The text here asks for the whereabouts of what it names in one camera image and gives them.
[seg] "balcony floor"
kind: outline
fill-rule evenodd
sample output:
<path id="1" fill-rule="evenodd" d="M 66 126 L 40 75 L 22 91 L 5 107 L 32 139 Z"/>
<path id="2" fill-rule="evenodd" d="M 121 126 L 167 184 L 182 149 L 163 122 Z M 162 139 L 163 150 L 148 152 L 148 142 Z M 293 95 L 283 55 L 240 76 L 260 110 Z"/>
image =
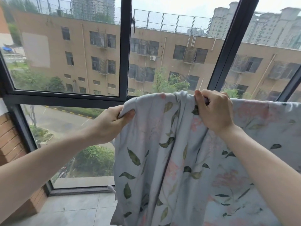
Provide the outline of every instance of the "balcony floor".
<path id="1" fill-rule="evenodd" d="M 109 226 L 116 205 L 113 193 L 54 196 L 38 214 L 5 226 Z"/>

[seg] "right hand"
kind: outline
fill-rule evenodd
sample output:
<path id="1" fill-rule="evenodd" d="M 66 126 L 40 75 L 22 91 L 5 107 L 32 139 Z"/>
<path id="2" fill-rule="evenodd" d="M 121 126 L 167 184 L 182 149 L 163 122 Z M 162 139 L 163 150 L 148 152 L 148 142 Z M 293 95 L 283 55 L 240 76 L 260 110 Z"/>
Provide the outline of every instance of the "right hand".
<path id="1" fill-rule="evenodd" d="M 206 127 L 220 135 L 224 130 L 235 126 L 233 123 L 233 104 L 226 92 L 220 93 L 203 89 L 194 91 L 194 97 L 199 108 L 199 115 Z M 205 104 L 204 97 L 209 99 Z"/>

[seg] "tan building facade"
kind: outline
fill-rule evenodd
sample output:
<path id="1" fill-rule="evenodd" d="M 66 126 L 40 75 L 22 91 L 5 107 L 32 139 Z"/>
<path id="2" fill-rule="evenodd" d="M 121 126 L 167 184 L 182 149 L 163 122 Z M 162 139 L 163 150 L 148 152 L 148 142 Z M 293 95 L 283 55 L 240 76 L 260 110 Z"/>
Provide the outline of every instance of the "tan building facade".
<path id="1" fill-rule="evenodd" d="M 119 25 L 19 11 L 14 17 L 32 70 L 60 77 L 69 91 L 118 96 Z M 166 80 L 173 73 L 188 81 L 189 92 L 207 88 L 223 43 L 137 28 L 131 35 L 128 95 L 153 92 L 154 72 L 161 68 Z M 242 43 L 224 88 L 273 100 L 299 64 L 300 50 Z"/>

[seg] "asphalt road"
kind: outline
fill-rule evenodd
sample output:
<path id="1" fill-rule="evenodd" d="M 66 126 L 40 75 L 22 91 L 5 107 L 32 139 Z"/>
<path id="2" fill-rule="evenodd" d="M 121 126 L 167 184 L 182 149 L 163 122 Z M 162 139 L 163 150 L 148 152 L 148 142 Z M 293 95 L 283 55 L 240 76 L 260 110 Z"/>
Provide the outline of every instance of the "asphalt road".
<path id="1" fill-rule="evenodd" d="M 60 139 L 72 131 L 81 130 L 93 122 L 93 119 L 85 118 L 79 115 L 62 112 L 59 110 L 47 108 L 40 105 L 34 106 L 37 126 L 48 129 L 54 135 L 54 139 Z M 32 124 L 31 119 L 25 113 L 28 124 Z M 113 150 L 111 143 L 100 144 Z"/>

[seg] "brick wall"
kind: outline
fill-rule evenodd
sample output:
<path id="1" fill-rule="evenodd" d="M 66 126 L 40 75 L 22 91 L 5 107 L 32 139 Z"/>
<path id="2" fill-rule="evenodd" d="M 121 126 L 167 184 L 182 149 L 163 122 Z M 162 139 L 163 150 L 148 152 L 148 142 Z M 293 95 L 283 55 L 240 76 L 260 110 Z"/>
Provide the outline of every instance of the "brick wall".
<path id="1" fill-rule="evenodd" d="M 14 127 L 9 115 L 0 116 L 0 166 L 24 156 L 27 151 Z M 42 188 L 38 189 L 19 209 L 17 209 L 7 220 L 12 221 L 38 213 L 47 196 Z"/>

